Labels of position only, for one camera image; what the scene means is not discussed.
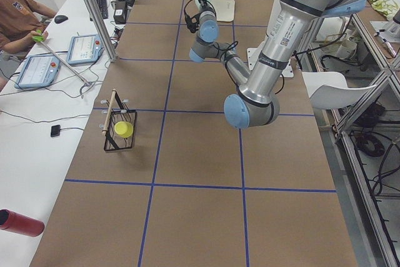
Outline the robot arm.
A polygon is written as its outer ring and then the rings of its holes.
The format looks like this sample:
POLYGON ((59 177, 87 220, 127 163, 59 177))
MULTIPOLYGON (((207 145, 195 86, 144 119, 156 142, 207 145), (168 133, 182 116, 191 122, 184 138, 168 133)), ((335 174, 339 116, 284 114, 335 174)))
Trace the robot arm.
POLYGON ((366 0, 279 0, 281 11, 274 21, 253 69, 249 69, 227 43, 218 43, 217 33, 208 37, 200 30, 189 56, 201 63, 216 58, 236 85, 236 93, 224 102, 227 122, 239 129, 272 123, 279 114, 273 91, 310 22, 316 18, 346 16, 362 11, 366 0))

